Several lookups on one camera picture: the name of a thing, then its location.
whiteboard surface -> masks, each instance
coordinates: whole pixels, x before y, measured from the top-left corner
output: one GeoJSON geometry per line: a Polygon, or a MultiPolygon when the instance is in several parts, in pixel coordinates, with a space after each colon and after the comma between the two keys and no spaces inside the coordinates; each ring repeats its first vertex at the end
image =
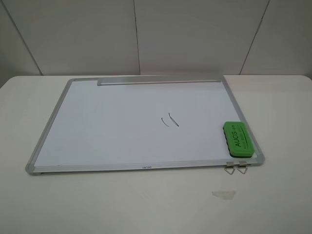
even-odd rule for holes
{"type": "Polygon", "coordinates": [[[72,82],[35,166],[232,159],[226,121],[240,119],[222,82],[72,82]]]}

metal clip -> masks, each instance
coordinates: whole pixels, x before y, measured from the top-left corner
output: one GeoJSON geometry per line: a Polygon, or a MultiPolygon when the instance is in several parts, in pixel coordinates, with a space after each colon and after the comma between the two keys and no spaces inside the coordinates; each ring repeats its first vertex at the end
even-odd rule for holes
{"type": "Polygon", "coordinates": [[[241,172],[242,174],[246,174],[248,167],[246,161],[239,162],[239,166],[237,167],[237,170],[241,172]]]}
{"type": "Polygon", "coordinates": [[[224,168],[224,170],[230,175],[233,175],[235,171],[234,162],[226,162],[226,167],[224,168]]]}

silver frame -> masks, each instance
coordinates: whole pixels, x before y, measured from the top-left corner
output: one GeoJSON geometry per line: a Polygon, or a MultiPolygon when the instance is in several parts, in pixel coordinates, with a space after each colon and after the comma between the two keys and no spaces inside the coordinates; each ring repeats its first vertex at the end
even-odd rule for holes
{"type": "Polygon", "coordinates": [[[125,171],[125,170],[146,170],[146,169],[165,169],[165,168],[185,168],[185,167],[216,167],[227,166],[229,163],[234,165],[240,165],[240,162],[244,160],[249,166],[257,166],[264,162],[264,155],[254,138],[254,135],[241,112],[237,101],[231,89],[222,75],[217,74],[202,74],[202,75],[178,75],[178,76],[132,76],[132,77],[106,77],[106,78],[74,78],[70,79],[49,120],[45,126],[41,137],[25,167],[25,170],[30,175],[41,174],[66,174],[66,173],[85,173],[85,172],[104,172],[104,171],[125,171]],[[254,150],[257,155],[255,158],[231,158],[231,159],[213,159],[213,160],[196,160],[196,161],[175,161],[175,162],[158,162],[150,163],[136,163],[136,164],[114,164],[114,165],[84,165],[84,166],[51,166],[51,167],[35,167],[35,162],[39,156],[41,148],[46,140],[46,137],[52,127],[54,119],[56,118],[58,111],[66,97],[66,94],[73,82],[97,80],[97,85],[130,85],[130,84],[155,84],[155,83],[191,83],[191,82],[222,82],[226,89],[232,104],[242,122],[246,124],[252,139],[254,150]]]}

green eraser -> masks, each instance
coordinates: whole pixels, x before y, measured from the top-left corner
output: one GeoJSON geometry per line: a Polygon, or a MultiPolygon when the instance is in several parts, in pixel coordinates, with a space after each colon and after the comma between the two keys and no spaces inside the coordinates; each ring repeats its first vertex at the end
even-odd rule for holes
{"type": "Polygon", "coordinates": [[[251,157],[254,146],[243,122],[225,122],[225,138],[232,157],[251,157]]]}

white table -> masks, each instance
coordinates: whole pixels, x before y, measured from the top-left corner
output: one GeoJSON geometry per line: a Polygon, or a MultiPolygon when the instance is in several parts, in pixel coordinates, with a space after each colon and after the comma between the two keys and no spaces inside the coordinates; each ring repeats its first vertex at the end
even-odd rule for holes
{"type": "Polygon", "coordinates": [[[24,167],[67,82],[0,89],[0,233],[301,234],[312,221],[312,82],[226,76],[266,157],[222,168],[30,176],[24,167]],[[223,200],[212,192],[235,191],[223,200]]]}

